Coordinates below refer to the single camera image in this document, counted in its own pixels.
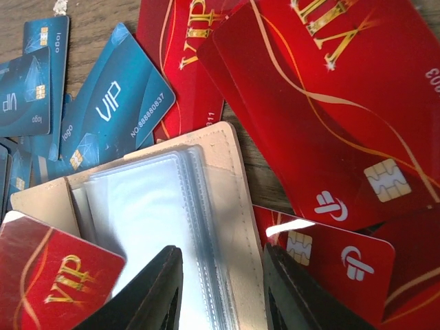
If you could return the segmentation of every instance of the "red card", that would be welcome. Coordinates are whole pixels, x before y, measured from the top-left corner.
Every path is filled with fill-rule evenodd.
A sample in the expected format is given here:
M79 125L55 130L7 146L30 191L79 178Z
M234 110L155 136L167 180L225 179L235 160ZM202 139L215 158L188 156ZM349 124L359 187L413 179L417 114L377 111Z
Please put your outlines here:
M251 1L212 38L296 213L355 230L438 203L440 48L412 4L291 6Z
M200 66L196 50L238 0L142 0L136 39L176 94L155 139L220 121L223 97Z
M124 259L16 211L0 231L0 325L71 329L99 309Z
M440 329L440 209L389 221L374 237L396 251L380 329Z
M258 228L296 218L254 206ZM380 325L394 261L383 240L315 224L280 235L281 246L341 303L374 326Z

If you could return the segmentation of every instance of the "wood grain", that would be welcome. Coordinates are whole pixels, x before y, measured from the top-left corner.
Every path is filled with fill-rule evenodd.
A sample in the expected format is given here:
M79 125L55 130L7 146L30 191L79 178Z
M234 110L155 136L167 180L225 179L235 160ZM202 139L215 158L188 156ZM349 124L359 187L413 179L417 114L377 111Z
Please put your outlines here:
M413 2L439 38L440 1ZM55 0L0 0L0 63L21 55L23 24L53 16L54 4ZM124 22L130 31L135 31L139 5L140 0L69 1L71 32L66 92L76 96L116 23ZM223 119L233 123L239 134L253 203L292 212L279 181L227 104Z

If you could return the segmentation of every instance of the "wooden table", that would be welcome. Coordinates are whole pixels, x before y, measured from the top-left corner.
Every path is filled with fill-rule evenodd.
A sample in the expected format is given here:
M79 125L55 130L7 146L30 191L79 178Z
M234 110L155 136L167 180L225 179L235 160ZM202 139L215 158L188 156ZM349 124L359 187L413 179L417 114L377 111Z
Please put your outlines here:
M21 55L23 24L32 19L53 16L55 2L0 0L0 62ZM440 1L413 2L440 38ZM76 96L116 23L122 21L130 31L136 30L139 6L140 0L69 0L67 14L71 18L71 32L67 93ZM239 134L253 203L292 212L279 181L228 105L225 106L223 119L233 123Z

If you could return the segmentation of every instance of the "wooden surface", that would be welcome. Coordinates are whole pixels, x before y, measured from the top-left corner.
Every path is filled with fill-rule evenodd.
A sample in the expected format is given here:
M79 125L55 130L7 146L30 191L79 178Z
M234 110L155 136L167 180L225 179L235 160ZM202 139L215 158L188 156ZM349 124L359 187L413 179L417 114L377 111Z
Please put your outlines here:
M54 4L55 0L0 0L0 63L21 55L23 24L53 16ZM439 38L440 1L414 0L414 4ZM69 0L67 93L76 96L116 23L124 22L135 31L139 5L140 0ZM239 134L253 203L292 212L277 178L228 105L223 119L233 123Z

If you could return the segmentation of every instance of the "card chip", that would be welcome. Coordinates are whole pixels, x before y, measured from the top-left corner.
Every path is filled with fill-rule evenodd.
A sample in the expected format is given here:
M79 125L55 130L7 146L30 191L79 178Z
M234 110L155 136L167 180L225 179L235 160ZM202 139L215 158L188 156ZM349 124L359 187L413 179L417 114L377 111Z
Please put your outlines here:
M49 28L42 27L40 33L40 46L47 46L47 36L49 35Z
M308 266L310 263L312 237L299 232L289 232L287 238L287 252L297 263Z
M393 159L365 168L364 173L382 203L411 193L410 185Z
M15 186L20 191L25 190L25 182L20 177L17 177Z
M45 85L37 86L35 91L36 91L36 99L37 100L41 100L46 97L46 86Z
M74 154L70 158L70 164L74 168L74 170L78 170L78 167L80 167L81 163L83 162L83 156L80 154L80 152L75 150Z

